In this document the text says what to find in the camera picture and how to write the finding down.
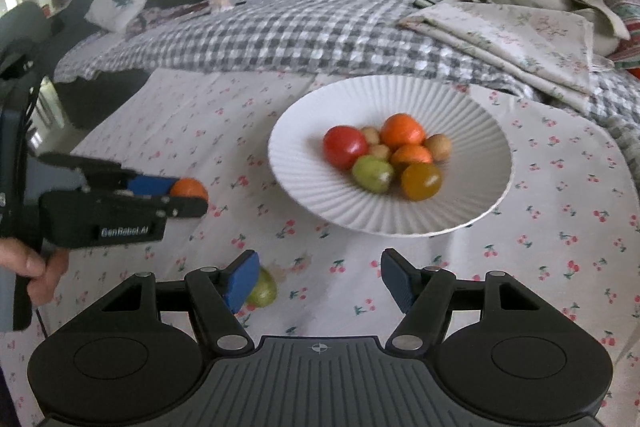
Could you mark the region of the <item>person's left hand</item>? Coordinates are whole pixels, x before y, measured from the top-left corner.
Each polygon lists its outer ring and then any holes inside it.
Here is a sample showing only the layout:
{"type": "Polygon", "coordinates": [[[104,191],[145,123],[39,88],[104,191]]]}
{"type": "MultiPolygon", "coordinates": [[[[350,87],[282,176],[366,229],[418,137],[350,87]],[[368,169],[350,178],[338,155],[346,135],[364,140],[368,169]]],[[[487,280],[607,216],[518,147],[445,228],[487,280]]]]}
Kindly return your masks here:
{"type": "Polygon", "coordinates": [[[29,279],[27,294],[32,304],[39,307],[53,300],[55,289],[68,270],[70,252],[57,249],[46,261],[32,248],[8,237],[1,239],[0,255],[2,268],[29,279]]]}

